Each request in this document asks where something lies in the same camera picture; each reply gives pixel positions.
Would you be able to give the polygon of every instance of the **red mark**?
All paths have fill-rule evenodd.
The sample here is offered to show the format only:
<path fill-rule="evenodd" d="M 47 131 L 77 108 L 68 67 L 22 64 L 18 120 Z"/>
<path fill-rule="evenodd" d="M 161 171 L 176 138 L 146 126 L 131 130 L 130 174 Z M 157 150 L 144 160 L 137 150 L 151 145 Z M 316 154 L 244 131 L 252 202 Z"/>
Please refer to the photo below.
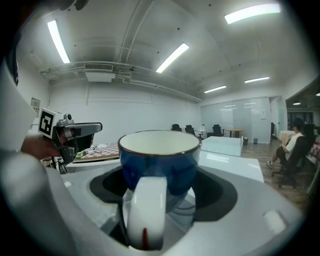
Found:
<path fill-rule="evenodd" d="M 147 228 L 144 228 L 142 232 L 142 250 L 149 250 Z"/>

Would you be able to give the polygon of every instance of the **desk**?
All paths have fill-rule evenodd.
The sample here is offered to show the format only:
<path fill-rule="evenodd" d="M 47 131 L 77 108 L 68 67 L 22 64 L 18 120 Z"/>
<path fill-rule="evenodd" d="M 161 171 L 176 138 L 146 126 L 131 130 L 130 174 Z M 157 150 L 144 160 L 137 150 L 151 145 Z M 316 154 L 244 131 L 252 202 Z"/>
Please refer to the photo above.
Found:
<path fill-rule="evenodd" d="M 201 150 L 240 157 L 241 139 L 211 136 L 202 141 Z"/>
<path fill-rule="evenodd" d="M 282 144 L 286 145 L 291 137 L 295 134 L 296 133 L 293 130 L 281 130 L 279 132 L 278 140 L 280 140 Z"/>
<path fill-rule="evenodd" d="M 198 164 L 200 167 L 212 168 L 213 174 L 215 170 L 220 170 L 264 183 L 257 159 L 201 151 Z"/>
<path fill-rule="evenodd" d="M 230 132 L 230 138 L 232 137 L 232 132 L 235 132 L 235 138 L 239 138 L 239 132 L 243 132 L 243 129 L 227 129 Z"/>

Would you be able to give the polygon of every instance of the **air vent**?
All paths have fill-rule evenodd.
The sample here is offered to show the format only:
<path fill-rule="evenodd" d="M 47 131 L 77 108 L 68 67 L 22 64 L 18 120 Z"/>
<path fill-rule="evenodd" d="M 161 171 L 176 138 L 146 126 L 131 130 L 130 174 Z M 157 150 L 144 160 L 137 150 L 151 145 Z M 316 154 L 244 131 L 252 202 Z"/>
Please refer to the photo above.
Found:
<path fill-rule="evenodd" d="M 114 69 L 113 65 L 110 64 L 100 64 L 100 63 L 85 63 L 85 71 L 96 71 L 96 72 L 112 72 Z"/>

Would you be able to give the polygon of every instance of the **sneaker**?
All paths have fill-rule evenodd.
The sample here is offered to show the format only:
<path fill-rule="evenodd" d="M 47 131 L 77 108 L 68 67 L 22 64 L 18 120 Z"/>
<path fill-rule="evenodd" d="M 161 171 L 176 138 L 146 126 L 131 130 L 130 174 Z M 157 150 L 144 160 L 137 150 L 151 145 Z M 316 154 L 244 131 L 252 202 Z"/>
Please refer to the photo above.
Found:
<path fill-rule="evenodd" d="M 266 165 L 269 166 L 269 168 L 273 169 L 274 168 L 274 165 L 271 164 L 271 161 L 268 161 L 266 162 Z"/>

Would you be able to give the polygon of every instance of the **blue mug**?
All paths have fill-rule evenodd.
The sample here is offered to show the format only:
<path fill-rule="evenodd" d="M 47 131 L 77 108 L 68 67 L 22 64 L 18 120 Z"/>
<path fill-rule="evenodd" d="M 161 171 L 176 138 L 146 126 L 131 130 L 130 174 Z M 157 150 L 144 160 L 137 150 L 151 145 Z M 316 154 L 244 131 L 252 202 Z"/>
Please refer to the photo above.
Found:
<path fill-rule="evenodd" d="M 201 140 L 180 131 L 146 130 L 121 137 L 118 147 L 124 178 L 134 191 L 127 221 L 130 244 L 144 249 L 147 241 L 149 250 L 160 250 L 165 214 L 194 183 Z"/>

